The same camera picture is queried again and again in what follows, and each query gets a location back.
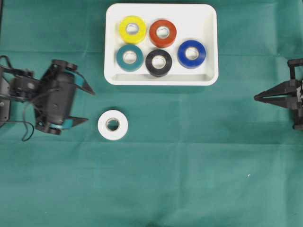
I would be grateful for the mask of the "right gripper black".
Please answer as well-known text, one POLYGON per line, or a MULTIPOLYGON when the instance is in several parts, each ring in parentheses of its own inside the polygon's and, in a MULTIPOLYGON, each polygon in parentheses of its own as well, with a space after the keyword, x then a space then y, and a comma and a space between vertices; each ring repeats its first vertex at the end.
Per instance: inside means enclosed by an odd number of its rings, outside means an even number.
POLYGON ((294 110, 294 130, 303 129, 303 80, 297 80, 295 77, 295 67, 303 65, 303 59, 288 60, 287 65, 290 70, 290 79, 284 81, 269 90, 263 91, 254 96, 255 101, 272 104, 286 109, 296 109, 296 98, 298 109, 294 110), (288 95, 296 91, 296 97, 270 97, 288 95))

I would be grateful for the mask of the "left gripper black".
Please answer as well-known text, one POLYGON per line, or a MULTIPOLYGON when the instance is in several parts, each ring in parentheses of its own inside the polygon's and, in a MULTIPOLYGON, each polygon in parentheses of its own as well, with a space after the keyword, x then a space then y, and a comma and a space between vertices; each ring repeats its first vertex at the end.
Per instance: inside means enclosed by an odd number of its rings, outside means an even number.
POLYGON ((95 94, 85 78, 74 71, 76 68, 63 60, 52 60, 41 79, 41 97, 34 101, 37 130, 59 135, 62 130, 71 129, 88 120, 70 116, 77 87, 91 95, 95 94))

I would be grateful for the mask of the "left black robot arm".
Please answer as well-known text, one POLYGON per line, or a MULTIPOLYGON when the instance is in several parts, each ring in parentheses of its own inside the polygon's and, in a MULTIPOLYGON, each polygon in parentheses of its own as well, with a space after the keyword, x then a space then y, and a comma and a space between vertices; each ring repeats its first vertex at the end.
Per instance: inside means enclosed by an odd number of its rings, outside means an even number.
POLYGON ((9 58, 5 55, 3 58, 7 66, 0 67, 0 100, 6 108, 13 101, 32 105, 36 122, 32 129, 59 135, 87 121, 70 115, 77 89, 95 94, 77 71, 77 65, 52 60, 42 78, 35 79, 33 71, 13 68, 9 58))

